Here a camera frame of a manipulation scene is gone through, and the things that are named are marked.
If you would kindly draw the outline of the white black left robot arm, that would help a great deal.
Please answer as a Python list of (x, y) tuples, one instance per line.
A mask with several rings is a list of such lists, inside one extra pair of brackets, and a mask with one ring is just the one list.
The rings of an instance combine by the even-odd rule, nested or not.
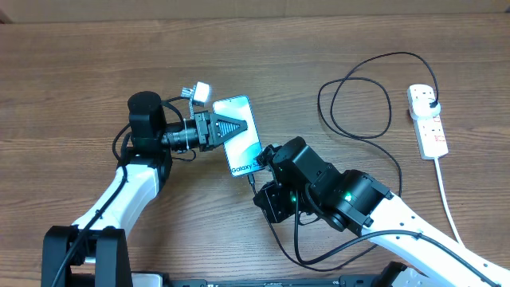
[(127, 102), (129, 120), (114, 139), (116, 176), (98, 201), (70, 226), (52, 226), (44, 236), (43, 286), (171, 285), (165, 273), (134, 272), (127, 237), (146, 205), (169, 177), (173, 152), (210, 151), (247, 130), (245, 120), (198, 112), (169, 124), (170, 100), (143, 91)]

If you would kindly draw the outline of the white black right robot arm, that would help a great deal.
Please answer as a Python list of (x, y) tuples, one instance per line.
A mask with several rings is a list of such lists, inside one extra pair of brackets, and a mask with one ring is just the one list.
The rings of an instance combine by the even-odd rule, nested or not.
[(422, 271), (442, 286), (507, 286), (509, 271), (468, 250), (430, 225), (388, 187), (358, 170), (338, 171), (322, 160), (301, 137), (282, 146), (267, 146), (257, 163), (273, 180), (253, 201), (269, 222), (315, 214), (355, 239), (315, 259), (300, 258), (309, 267), (359, 242), (368, 240)]

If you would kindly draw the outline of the Galaxy smartphone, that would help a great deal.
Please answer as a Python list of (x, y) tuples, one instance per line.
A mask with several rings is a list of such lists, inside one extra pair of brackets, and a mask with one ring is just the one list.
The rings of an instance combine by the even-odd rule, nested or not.
[(247, 129), (224, 143), (224, 150), (233, 177), (248, 175), (263, 170), (256, 158), (262, 152), (249, 98), (235, 96), (213, 102), (213, 110), (220, 116), (244, 120)]

